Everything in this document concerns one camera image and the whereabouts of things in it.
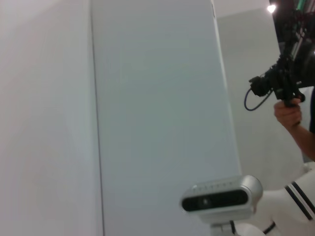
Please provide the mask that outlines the person's hand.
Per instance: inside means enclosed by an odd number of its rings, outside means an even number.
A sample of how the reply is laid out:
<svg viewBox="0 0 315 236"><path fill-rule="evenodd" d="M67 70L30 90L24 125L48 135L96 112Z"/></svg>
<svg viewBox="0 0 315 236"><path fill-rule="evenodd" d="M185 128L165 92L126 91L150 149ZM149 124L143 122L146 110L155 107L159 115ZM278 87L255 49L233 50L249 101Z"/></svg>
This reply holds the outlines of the person's hand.
<svg viewBox="0 0 315 236"><path fill-rule="evenodd" d="M301 100L294 98L290 102L293 105L292 107L287 107L283 101L279 101L274 105L274 116L288 131L299 125L302 120L302 113L299 106Z"/></svg>

